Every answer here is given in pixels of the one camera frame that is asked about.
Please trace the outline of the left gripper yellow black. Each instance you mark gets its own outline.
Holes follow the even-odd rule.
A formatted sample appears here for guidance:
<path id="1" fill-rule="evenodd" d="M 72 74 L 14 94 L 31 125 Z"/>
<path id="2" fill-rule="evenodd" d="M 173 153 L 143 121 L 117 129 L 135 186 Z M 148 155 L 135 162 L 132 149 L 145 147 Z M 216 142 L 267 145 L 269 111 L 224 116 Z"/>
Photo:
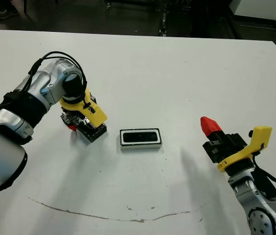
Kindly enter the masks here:
<path id="1" fill-rule="evenodd" d="M 80 101 L 75 104 L 69 104 L 65 102 L 63 98 L 60 99 L 60 105 L 65 110 L 79 112 L 90 121 L 90 124 L 93 127 L 99 127 L 107 120 L 107 116 L 103 110 L 94 102 L 94 97 L 91 96 L 89 88 L 86 88 L 85 91 L 85 101 L 86 108 L 84 107 L 84 101 Z M 75 125 L 69 125 L 68 128 L 72 131 L 77 130 Z"/>

